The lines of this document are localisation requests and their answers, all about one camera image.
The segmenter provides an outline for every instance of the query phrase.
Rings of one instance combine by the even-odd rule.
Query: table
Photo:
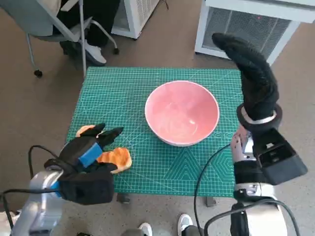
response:
[[[220,107],[215,131],[191,147],[173,147],[148,127],[144,106],[159,85],[189,80],[206,87]],[[106,150],[126,147],[132,167],[115,175],[118,193],[165,195],[194,194],[197,178],[212,153],[228,144],[238,128],[236,107],[242,101],[240,72],[226,69],[89,67],[67,140],[87,124],[105,122],[108,129],[123,126],[123,133]],[[228,149],[212,161],[199,195],[232,197],[234,174]]]

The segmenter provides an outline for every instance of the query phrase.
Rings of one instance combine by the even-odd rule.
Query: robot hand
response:
[[[214,33],[212,40],[241,71],[244,108],[248,116],[252,120],[272,116],[279,92],[264,56],[248,42],[229,34]]]
[[[112,163],[97,163],[102,149],[123,131],[122,127],[104,131],[104,123],[84,131],[62,149],[58,159],[50,159],[45,168],[61,168],[59,177],[62,198],[84,205],[108,203],[114,194],[111,171],[117,169]]]

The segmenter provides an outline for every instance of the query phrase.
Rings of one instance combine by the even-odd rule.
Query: chair wheel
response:
[[[119,54],[119,48],[114,48],[114,54],[118,55]]]
[[[34,71],[34,75],[38,78],[41,78],[43,76],[43,72],[41,72],[40,70],[36,70]]]

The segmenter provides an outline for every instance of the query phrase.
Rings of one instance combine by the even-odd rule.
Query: gray carpet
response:
[[[234,68],[225,59],[195,55],[200,1],[170,0],[169,11],[160,4],[137,41],[116,36],[120,55],[104,55],[109,66],[167,66]],[[29,183],[27,151],[33,144],[52,150],[62,148],[83,81],[80,65],[62,54],[55,43],[32,40],[35,60],[43,70],[42,79],[32,74],[24,33],[0,11],[0,190],[25,188]],[[315,235],[315,79],[314,25],[302,24],[273,64],[279,81],[283,108],[282,134],[299,152],[309,173],[277,187],[279,199],[294,211],[302,235]],[[39,171],[49,156],[34,152],[34,169]],[[10,195],[12,209],[19,209],[25,195]],[[54,235],[74,236],[84,231],[94,236],[120,235],[141,222],[151,223],[155,235],[176,235],[178,216],[193,216],[192,197],[134,195],[132,204],[79,206],[66,204]],[[214,214],[230,208],[231,199],[218,199],[214,208],[205,208],[199,199],[202,224]],[[228,234],[229,220],[211,227],[212,235]]]

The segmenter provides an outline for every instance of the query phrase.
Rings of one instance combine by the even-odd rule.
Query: power cord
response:
[[[32,194],[43,194],[43,193],[54,193],[54,192],[58,192],[60,191],[60,189],[20,189],[20,188],[16,188],[16,189],[8,189],[5,190],[4,192],[2,192],[0,194],[0,200],[3,200],[3,207],[4,207],[4,211],[6,214],[6,217],[9,221],[10,227],[11,229],[13,229],[13,221],[12,221],[12,217],[10,215],[10,210],[9,210],[9,205],[8,202],[6,200],[5,195],[7,193],[32,193]]]
[[[166,5],[166,9],[168,10],[168,9],[169,9],[169,7],[168,7],[167,0],[161,0],[161,1],[165,3],[165,5]]]
[[[199,223],[199,219],[198,219],[198,214],[197,214],[197,206],[196,206],[196,198],[197,198],[197,193],[198,193],[198,189],[199,189],[199,186],[200,186],[200,182],[202,180],[202,177],[203,177],[203,174],[205,173],[207,167],[209,166],[211,160],[221,151],[223,151],[224,149],[226,149],[228,146],[230,146],[230,144],[227,144],[223,147],[221,147],[218,151],[216,151],[210,158],[209,160],[207,161],[206,165],[204,166],[202,172],[200,173],[200,176],[198,178],[198,181],[197,181],[197,185],[196,185],[196,189],[195,189],[195,194],[194,194],[194,198],[193,198],[193,210],[194,210],[194,214],[195,214],[195,218],[196,218],[196,223],[197,223],[197,227],[198,227],[198,231],[199,231],[199,234],[201,236],[209,236],[208,235],[208,228],[209,228],[209,225],[212,224],[213,222],[215,222],[216,220],[218,219],[221,219],[225,216],[229,216],[231,214],[235,214],[235,213],[239,213],[239,212],[242,212],[242,211],[245,211],[249,208],[252,208],[252,207],[255,207],[257,205],[263,205],[263,204],[270,204],[270,203],[273,203],[273,204],[277,204],[277,205],[280,205],[282,206],[286,211],[287,213],[289,214],[291,220],[292,220],[292,223],[293,223],[293,226],[294,226],[294,229],[295,229],[295,233],[297,236],[301,236],[300,234],[300,230],[299,230],[299,227],[297,225],[297,222],[296,222],[296,219],[294,217],[294,214],[293,212],[290,210],[290,208],[283,202],[281,201],[278,201],[278,200],[275,200],[275,199],[263,199],[263,200],[260,200],[260,201],[257,201],[253,204],[250,204],[250,205],[247,205],[245,207],[242,207],[242,208],[239,208],[239,209],[235,209],[235,210],[229,210],[229,211],[226,211],[224,213],[221,213],[221,214],[218,214],[214,217],[212,217],[210,220],[208,220],[205,224],[205,228],[202,232],[202,228],[200,227],[200,223]]]
[[[200,223],[199,223],[199,219],[198,219],[198,214],[197,214],[197,205],[196,205],[196,199],[197,199],[197,193],[198,193],[198,189],[199,189],[199,186],[200,186],[200,182],[202,180],[202,177],[203,177],[203,174],[205,173],[207,167],[209,166],[211,160],[221,151],[223,151],[224,149],[226,149],[228,146],[230,146],[230,144],[227,144],[223,147],[221,147],[218,151],[216,151],[214,154],[212,154],[212,156],[209,158],[209,160],[207,161],[206,165],[204,166],[202,172],[200,173],[200,176],[198,178],[198,181],[197,181],[197,185],[196,185],[196,188],[195,188],[195,194],[194,194],[194,198],[193,198],[193,211],[195,213],[195,218],[196,218],[196,223],[197,223],[197,227],[198,227],[198,231],[200,233],[200,235],[202,236],[202,229],[200,227]]]
[[[58,158],[58,156],[53,151],[49,150],[48,148],[46,148],[46,147],[44,147],[42,145],[33,145],[33,146],[31,146],[30,149],[29,149],[29,153],[28,153],[31,179],[34,177],[33,165],[32,165],[32,151],[33,151],[34,148],[43,149],[43,150],[49,152],[50,154],[52,154],[54,158],[56,158],[56,159]]]

